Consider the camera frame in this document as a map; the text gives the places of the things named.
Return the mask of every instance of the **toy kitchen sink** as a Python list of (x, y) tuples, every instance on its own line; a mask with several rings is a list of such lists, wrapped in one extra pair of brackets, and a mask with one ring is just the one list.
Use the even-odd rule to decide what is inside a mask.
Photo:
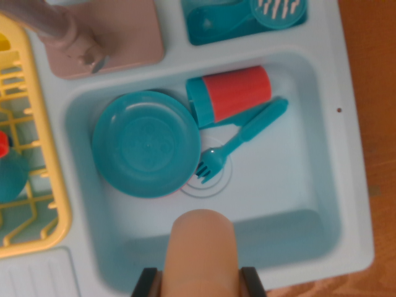
[[(291, 29), (202, 46), (189, 42), (182, 1), (155, 4), (165, 57), (151, 66), (60, 79), (30, 34), (73, 220), (56, 247), (0, 260), (0, 293), (130, 296), (144, 267), (163, 268), (173, 222), (193, 209), (216, 210), (234, 223), (239, 265), (255, 266), (267, 290), (367, 267), (371, 219), (337, 1), (308, 1), (307, 20)], [(258, 65), (289, 109), (235, 151), (218, 177), (204, 185), (193, 177), (170, 196), (138, 199), (100, 176), (92, 134), (115, 98), (157, 90), (188, 106), (187, 79)], [(201, 131), (202, 149), (226, 143), (238, 129)]]

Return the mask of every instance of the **toy kitchen set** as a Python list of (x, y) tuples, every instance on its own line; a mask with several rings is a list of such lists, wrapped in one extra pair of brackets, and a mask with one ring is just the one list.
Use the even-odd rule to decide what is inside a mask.
[(370, 265), (336, 0), (0, 12), (0, 297), (262, 297)]

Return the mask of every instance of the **teal spoon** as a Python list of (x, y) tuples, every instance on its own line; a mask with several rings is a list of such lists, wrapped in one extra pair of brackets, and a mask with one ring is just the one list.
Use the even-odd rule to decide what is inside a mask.
[(268, 105), (261, 113), (248, 122), (241, 130), (225, 145), (210, 148), (201, 155), (196, 171), (198, 178), (204, 178), (202, 184), (211, 180), (224, 167), (227, 157), (244, 142), (255, 138), (261, 131), (271, 125), (287, 110), (288, 101), (277, 99)]
[(227, 34), (247, 19), (254, 19), (250, 3), (208, 5), (194, 9), (187, 17), (189, 33), (194, 38), (216, 38)]

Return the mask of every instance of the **sink drain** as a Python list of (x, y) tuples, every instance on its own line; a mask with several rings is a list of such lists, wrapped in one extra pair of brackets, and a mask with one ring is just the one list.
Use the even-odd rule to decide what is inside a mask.
[[(202, 151), (205, 151), (211, 147), (219, 147), (222, 146), (223, 143), (218, 141), (213, 137), (202, 137)], [(181, 191), (187, 194), (188, 196), (195, 198), (209, 198), (218, 193), (220, 193), (227, 184), (230, 182), (232, 175), (232, 161), (231, 158), (227, 158), (227, 162), (224, 168), (213, 177), (210, 181), (205, 184), (202, 184), (202, 178), (198, 179), (196, 175), (194, 175), (189, 182), (181, 188)]]

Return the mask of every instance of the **red toy item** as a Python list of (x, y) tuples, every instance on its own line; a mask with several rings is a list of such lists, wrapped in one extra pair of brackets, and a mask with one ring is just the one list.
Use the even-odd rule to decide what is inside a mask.
[(203, 77), (215, 123), (271, 99), (271, 83), (261, 66)]
[(0, 158), (8, 155), (10, 146), (8, 143), (8, 136), (3, 131), (0, 131)]

